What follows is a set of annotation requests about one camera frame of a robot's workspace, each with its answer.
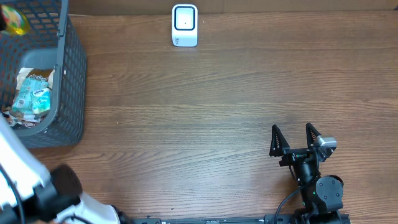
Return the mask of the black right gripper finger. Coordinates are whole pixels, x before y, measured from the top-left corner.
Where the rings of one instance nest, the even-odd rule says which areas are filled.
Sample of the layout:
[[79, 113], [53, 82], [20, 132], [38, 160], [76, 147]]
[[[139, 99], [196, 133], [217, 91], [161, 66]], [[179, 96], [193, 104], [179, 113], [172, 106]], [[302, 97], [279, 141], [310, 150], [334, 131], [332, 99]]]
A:
[[307, 136], [307, 146], [308, 147], [318, 147], [320, 145], [319, 139], [321, 138], [321, 133], [318, 132], [311, 123], [306, 124], [306, 136]]
[[274, 157], [285, 155], [287, 151], [290, 150], [290, 146], [276, 124], [272, 126], [271, 136], [269, 155]]

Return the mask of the teal tissue packet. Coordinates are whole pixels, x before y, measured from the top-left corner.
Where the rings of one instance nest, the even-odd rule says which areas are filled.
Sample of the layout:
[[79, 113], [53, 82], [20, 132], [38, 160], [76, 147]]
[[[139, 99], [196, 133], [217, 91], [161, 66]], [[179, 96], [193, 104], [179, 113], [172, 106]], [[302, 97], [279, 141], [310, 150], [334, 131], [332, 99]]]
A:
[[34, 78], [26, 78], [14, 100], [12, 110], [24, 114], [32, 114], [32, 92], [39, 90], [41, 81]]

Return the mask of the brown snack bag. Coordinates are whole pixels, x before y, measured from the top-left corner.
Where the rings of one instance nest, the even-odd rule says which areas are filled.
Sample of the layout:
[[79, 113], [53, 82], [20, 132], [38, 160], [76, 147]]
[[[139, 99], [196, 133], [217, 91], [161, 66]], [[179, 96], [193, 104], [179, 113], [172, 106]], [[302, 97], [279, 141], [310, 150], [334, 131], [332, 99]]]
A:
[[[51, 100], [52, 100], [52, 87], [53, 87], [53, 75], [55, 73], [54, 69], [38, 69], [38, 68], [22, 68], [17, 75], [16, 81], [16, 95], [12, 101], [12, 105], [14, 100], [21, 88], [22, 82], [26, 78], [34, 78], [38, 81], [41, 81], [41, 87], [43, 88], [50, 88], [51, 89]], [[12, 110], [12, 105], [6, 107], [2, 111], [2, 115], [5, 117], [6, 121], [8, 122], [9, 126], [12, 128], [32, 128], [38, 125], [44, 118], [48, 115], [47, 114], [24, 114], [20, 112], [16, 112]]]

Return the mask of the yellow liquid bottle grey cap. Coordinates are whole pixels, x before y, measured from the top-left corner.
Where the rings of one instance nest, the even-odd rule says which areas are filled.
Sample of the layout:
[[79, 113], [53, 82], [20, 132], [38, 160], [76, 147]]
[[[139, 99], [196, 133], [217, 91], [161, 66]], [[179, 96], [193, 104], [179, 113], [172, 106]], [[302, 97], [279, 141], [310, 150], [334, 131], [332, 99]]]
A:
[[1, 4], [1, 32], [7, 35], [26, 35], [30, 24], [26, 16], [11, 6]]

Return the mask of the green white tissue pack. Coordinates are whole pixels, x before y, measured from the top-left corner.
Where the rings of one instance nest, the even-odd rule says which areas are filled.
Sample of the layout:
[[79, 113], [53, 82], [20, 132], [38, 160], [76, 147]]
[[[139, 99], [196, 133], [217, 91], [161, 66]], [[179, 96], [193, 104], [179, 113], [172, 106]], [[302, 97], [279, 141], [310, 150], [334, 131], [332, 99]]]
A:
[[51, 109], [51, 89], [43, 88], [31, 92], [32, 113], [47, 114]]

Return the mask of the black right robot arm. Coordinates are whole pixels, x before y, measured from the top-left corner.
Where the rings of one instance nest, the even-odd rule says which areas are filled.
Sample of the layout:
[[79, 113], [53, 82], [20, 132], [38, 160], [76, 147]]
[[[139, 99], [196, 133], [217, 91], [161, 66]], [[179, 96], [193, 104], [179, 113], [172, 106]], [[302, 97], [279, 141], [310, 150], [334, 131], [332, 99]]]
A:
[[280, 157], [279, 165], [288, 167], [298, 184], [298, 189], [286, 196], [277, 207], [273, 222], [282, 223], [279, 215], [284, 204], [294, 195], [301, 194], [303, 208], [289, 216], [289, 223], [346, 223], [341, 216], [344, 182], [337, 175], [321, 176], [320, 164], [326, 161], [337, 148], [337, 141], [323, 136], [311, 123], [306, 124], [307, 147], [291, 149], [277, 125], [272, 126], [269, 155]]

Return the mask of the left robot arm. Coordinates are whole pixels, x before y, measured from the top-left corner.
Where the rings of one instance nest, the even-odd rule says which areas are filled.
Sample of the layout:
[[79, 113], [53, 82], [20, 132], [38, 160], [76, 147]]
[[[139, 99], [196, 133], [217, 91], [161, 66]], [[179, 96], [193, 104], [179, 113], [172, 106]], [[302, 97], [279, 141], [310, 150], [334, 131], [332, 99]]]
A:
[[84, 193], [68, 165], [49, 171], [1, 118], [1, 224], [123, 224], [130, 220], [112, 205]]

